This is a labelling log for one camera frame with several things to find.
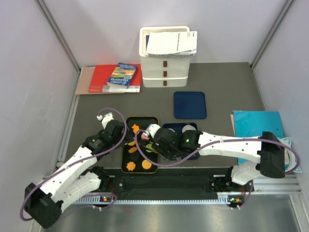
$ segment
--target cable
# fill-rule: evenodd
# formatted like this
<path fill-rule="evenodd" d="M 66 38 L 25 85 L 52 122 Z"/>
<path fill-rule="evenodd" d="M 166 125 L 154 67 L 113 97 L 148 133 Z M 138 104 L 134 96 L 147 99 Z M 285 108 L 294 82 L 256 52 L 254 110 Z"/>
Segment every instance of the cable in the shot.
<path fill-rule="evenodd" d="M 153 162 L 151 161 L 144 153 L 143 151 L 141 150 L 140 146 L 139 146 L 139 143 L 138 143 L 138 140 L 137 140 L 137 136 L 140 132 L 145 132 L 144 130 L 138 130 L 135 135 L 134 135 L 134 139 L 135 139 L 135 145 L 137 147 L 137 150 L 139 151 L 139 153 L 141 154 L 141 156 L 144 157 L 145 160 L 149 161 L 151 164 L 155 165 L 155 166 L 158 166 L 158 167 L 174 167 L 174 166 L 177 166 L 183 162 L 185 162 L 186 160 L 188 160 L 189 158 L 191 158 L 194 154 L 196 154 L 197 152 L 199 152 L 200 150 L 208 147 L 208 146 L 211 146 L 211 145 L 214 145 L 214 144 L 219 144 L 221 143 L 220 140 L 218 141 L 213 141 L 213 142 L 210 142 L 208 144 L 205 144 L 203 146 L 201 146 L 200 148 L 196 149 L 195 151 L 193 151 L 191 154 L 189 154 L 188 156 L 186 156 L 185 158 L 183 158 L 182 160 L 178 161 L 178 162 L 175 162 L 175 163 L 171 163 L 171 164 L 159 164 L 159 163 L 156 163 L 156 162 Z M 265 142 L 265 143 L 270 143 L 270 144 L 275 144 L 275 145 L 278 145 L 278 146 L 282 146 L 284 147 L 285 149 L 288 149 L 290 150 L 291 152 L 294 153 L 296 159 L 297 159 L 297 163 L 295 165 L 294 168 L 292 168 L 291 170 L 287 171 L 286 173 L 287 174 L 290 174 L 292 173 L 294 170 L 296 170 L 299 165 L 300 165 L 300 158 L 299 158 L 299 155 L 297 154 L 297 152 L 292 149 L 291 147 L 285 145 L 285 144 L 282 144 L 280 142 L 276 142 L 276 141 L 272 141 L 272 140 L 268 140 L 268 139 L 255 139 L 255 138 L 241 138 L 241 139 L 226 139 L 224 140 L 224 143 L 233 143 L 233 142 Z"/>
<path fill-rule="evenodd" d="M 65 219 L 67 219 L 69 216 L 71 216 L 72 214 L 74 214 L 74 213 L 76 213 L 77 211 L 79 211 L 80 209 L 84 209 L 84 208 L 93 208 L 93 209 L 100 209 L 100 211 L 102 210 L 102 209 L 108 209 L 108 208 L 110 208 L 110 207 L 112 207 L 113 206 L 113 204 L 115 204 L 115 202 L 116 202 L 116 200 L 117 200 L 117 196 L 115 195 L 115 194 L 112 194 L 112 193 L 106 193 L 106 192 L 103 192 L 103 193 L 99 193 L 99 194 L 93 194 L 93 195 L 91 195 L 91 194 L 89 194 L 89 195 L 84 195 L 84 197 L 96 197 L 96 196 L 102 196 L 102 195 L 104 195 L 104 196 L 106 196 L 106 195 L 108 195 L 108 196 L 111 196 L 111 198 L 113 199 L 114 198 L 114 200 L 109 204 L 109 205 L 107 205 L 106 207 L 97 207 L 97 206 L 94 206 L 94 205 L 83 205 L 83 206 L 81 206 L 81 207 L 78 207 L 77 209 L 74 209 L 74 210 L 72 210 L 71 212 L 69 212 L 67 215 L 65 215 L 64 217 L 62 216 L 61 218 L 59 218 L 59 220 L 54 224 L 54 225 L 52 225 L 52 226 L 55 226 L 55 225 L 57 225 L 57 224 L 59 224 L 60 222 L 62 222 L 62 221 L 64 221 Z"/>
<path fill-rule="evenodd" d="M 125 139 L 125 136 L 126 136 L 126 128 L 127 128 L 125 117 L 122 115 L 122 113 L 120 113 L 118 110 L 113 109 L 113 108 L 103 108 L 103 109 L 101 109 L 101 110 L 99 111 L 98 114 L 101 114 L 101 112 L 102 112 L 102 111 L 105 111 L 105 110 L 112 110 L 112 111 L 115 111 L 115 112 L 116 112 L 117 114 L 119 114 L 119 116 L 121 117 L 121 119 L 122 119 L 122 121 L 123 121 L 123 123 L 124 123 L 124 127 L 125 127 L 125 129 L 124 129 L 124 134 L 123 134 L 122 138 L 121 138 L 120 141 L 119 141 L 115 146 L 113 146 L 112 148 L 110 148 L 110 149 L 108 149 L 108 150 L 106 150 L 106 151 L 103 151 L 103 152 L 101 152 L 101 153 L 98 153 L 98 154 L 96 154 L 96 155 L 93 155 L 93 156 L 90 156 L 90 157 L 87 157 L 87 158 L 80 159 L 80 160 L 78 160 L 78 161 L 76 161 L 76 162 L 74 162 L 74 163 L 68 165 L 69 168 L 72 167 L 72 166 L 74 166 L 75 164 L 78 164 L 78 163 L 82 162 L 82 161 L 89 160 L 89 159 L 92 159 L 92 158 L 98 157 L 98 156 L 103 156 L 103 155 L 105 155 L 105 154 L 107 154 L 107 153 L 113 151 L 113 150 L 116 149 L 116 148 L 122 143 L 122 141 Z M 47 181 L 49 181 L 50 179 L 54 178 L 56 175 L 58 175 L 58 174 L 64 172 L 65 170 L 66 170 L 66 169 L 61 169 L 61 170 L 57 171 L 56 173 L 53 173 L 53 174 L 52 174 L 51 176 L 49 176 L 48 178 L 44 179 L 41 183 L 39 183 L 36 187 L 34 187 L 33 190 L 31 190 L 30 193 L 25 197 L 25 199 L 24 199 L 24 201 L 23 201 L 23 203 L 22 203 L 22 205 L 21 205 L 21 207 L 20 207 L 20 211 L 19 211 L 19 216 L 20 216 L 20 218 L 21 218 L 23 221 L 30 221 L 30 220 L 33 219 L 32 217 L 30 217 L 30 218 L 25 218 L 25 217 L 24 217 L 24 214 L 23 214 L 25 205 L 26 205 L 27 201 L 29 200 L 30 196 L 31 196 L 38 188 L 40 188 L 43 184 L 45 184 Z"/>
<path fill-rule="evenodd" d="M 245 204 L 248 202 L 248 200 L 249 200 L 249 198 L 250 198 L 250 196 L 251 196 L 251 193 L 252 193 L 252 191 L 253 191 L 253 180 L 250 182 L 250 184 L 251 184 L 251 187 L 250 187 L 248 196 L 247 196 L 247 198 L 245 199 L 245 201 L 243 202 L 243 204 L 241 204 L 241 206 L 239 206 L 239 209 L 241 209 L 242 207 L 245 206 Z"/>

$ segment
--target dark gray tabletop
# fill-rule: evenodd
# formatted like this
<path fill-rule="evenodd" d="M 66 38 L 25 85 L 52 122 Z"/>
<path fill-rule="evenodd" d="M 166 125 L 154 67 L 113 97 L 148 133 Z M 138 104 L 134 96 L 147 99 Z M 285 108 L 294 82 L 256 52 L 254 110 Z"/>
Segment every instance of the dark gray tabletop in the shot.
<path fill-rule="evenodd" d="M 175 119 L 173 94 L 176 91 L 205 93 L 207 118 L 203 120 Z M 212 134 L 234 136 L 231 123 L 233 110 L 263 110 L 253 74 L 248 63 L 191 64 L 188 84 L 178 88 L 145 88 L 140 93 L 81 95 L 70 135 L 66 160 L 87 136 L 96 134 L 101 125 L 96 115 L 101 108 L 112 107 L 125 118 L 130 116 L 156 116 L 159 124 L 195 122 L 198 129 Z M 103 157 L 98 166 L 119 168 L 122 148 Z M 160 163 L 168 161 L 159 158 Z M 219 156 L 188 160 L 181 167 L 229 167 L 237 164 L 236 158 Z"/>

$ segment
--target white booklet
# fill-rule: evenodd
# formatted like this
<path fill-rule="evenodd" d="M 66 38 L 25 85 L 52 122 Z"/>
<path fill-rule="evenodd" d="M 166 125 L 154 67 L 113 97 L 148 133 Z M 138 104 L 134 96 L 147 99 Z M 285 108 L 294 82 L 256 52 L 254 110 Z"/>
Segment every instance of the white booklet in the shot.
<path fill-rule="evenodd" d="M 151 32 L 146 55 L 150 57 L 185 57 L 197 52 L 197 31 Z"/>

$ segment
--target book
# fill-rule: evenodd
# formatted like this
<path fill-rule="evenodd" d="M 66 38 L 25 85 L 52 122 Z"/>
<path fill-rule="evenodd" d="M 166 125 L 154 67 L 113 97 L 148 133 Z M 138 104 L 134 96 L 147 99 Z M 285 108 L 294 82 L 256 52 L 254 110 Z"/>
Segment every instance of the book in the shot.
<path fill-rule="evenodd" d="M 232 126 L 236 137 L 261 136 L 263 131 L 272 132 L 281 143 L 291 147 L 292 139 L 284 137 L 281 117 L 278 111 L 234 111 L 231 115 Z M 291 151 L 284 153 L 285 168 L 288 168 Z M 243 164 L 245 159 L 238 159 L 238 164 Z M 298 167 L 295 173 L 301 173 Z"/>
<path fill-rule="evenodd" d="M 197 52 L 197 31 L 150 32 L 146 55 L 150 57 L 186 57 Z"/>
<path fill-rule="evenodd" d="M 112 72 L 117 67 L 117 64 L 109 65 L 96 65 L 93 71 L 93 75 L 90 81 L 89 93 L 139 93 L 140 92 L 140 82 L 141 82 L 141 68 L 140 64 L 133 64 L 137 66 L 138 69 L 132 79 L 129 87 L 118 88 L 111 87 L 107 85 L 107 81 L 110 78 Z"/>
<path fill-rule="evenodd" d="M 128 88 L 137 69 L 137 66 L 119 63 L 108 79 L 107 85 L 118 88 Z"/>

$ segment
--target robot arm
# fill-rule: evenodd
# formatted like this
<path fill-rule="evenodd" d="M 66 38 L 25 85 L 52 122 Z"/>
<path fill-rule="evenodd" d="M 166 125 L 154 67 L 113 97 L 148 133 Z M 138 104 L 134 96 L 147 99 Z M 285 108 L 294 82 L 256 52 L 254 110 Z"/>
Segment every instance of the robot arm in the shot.
<path fill-rule="evenodd" d="M 152 148 L 166 160 L 178 160 L 179 157 L 187 156 L 205 144 L 219 142 L 199 150 L 198 153 L 201 156 L 218 155 L 248 160 L 230 168 L 231 172 L 227 177 L 227 182 L 245 185 L 260 176 L 285 177 L 284 148 L 277 145 L 258 141 L 224 143 L 224 140 L 241 138 L 218 136 L 198 130 L 186 130 L 178 135 L 157 124 L 150 125 L 142 138 L 153 142 Z M 264 132 L 260 138 L 279 142 L 270 132 Z"/>
<path fill-rule="evenodd" d="M 103 168 L 94 167 L 88 172 L 86 170 L 100 159 L 99 156 L 92 158 L 93 155 L 109 150 L 120 141 L 124 124 L 114 120 L 112 113 L 97 118 L 103 129 L 98 134 L 88 137 L 71 159 L 56 172 L 65 170 L 36 189 L 26 202 L 24 210 L 45 229 L 52 226 L 73 202 L 94 190 L 104 192 L 109 184 L 109 176 Z M 223 143 L 201 149 L 199 154 L 247 159 L 244 164 L 230 168 L 227 182 L 245 185 L 248 181 L 263 175 L 273 178 L 284 177 L 284 149 L 280 146 L 256 141 L 224 143 L 224 140 L 234 138 L 198 130 L 186 130 L 182 134 L 176 134 L 169 129 L 160 128 L 157 124 L 150 125 L 141 137 L 153 142 L 152 149 L 167 160 L 178 160 L 209 142 L 222 141 Z M 271 133 L 263 134 L 262 138 L 277 140 Z M 134 136 L 127 128 L 121 145 L 133 140 Z M 85 158 L 89 159 L 68 168 L 69 165 Z M 27 186 L 25 197 L 34 188 L 36 185 L 33 183 Z"/>
<path fill-rule="evenodd" d="M 98 116 L 98 120 L 101 121 L 103 129 L 98 134 L 86 138 L 76 153 L 56 171 L 59 174 L 38 188 L 24 207 L 24 210 L 45 229 L 52 226 L 69 205 L 85 194 L 98 189 L 104 192 L 107 188 L 109 176 L 103 168 L 94 167 L 86 173 L 85 171 L 101 158 L 89 157 L 107 151 L 120 141 L 124 124 L 114 120 L 112 113 Z M 133 134 L 127 132 L 122 145 L 133 140 Z M 89 159 L 70 166 L 84 158 Z M 25 189 L 25 197 L 35 187 L 33 183 L 28 185 Z"/>

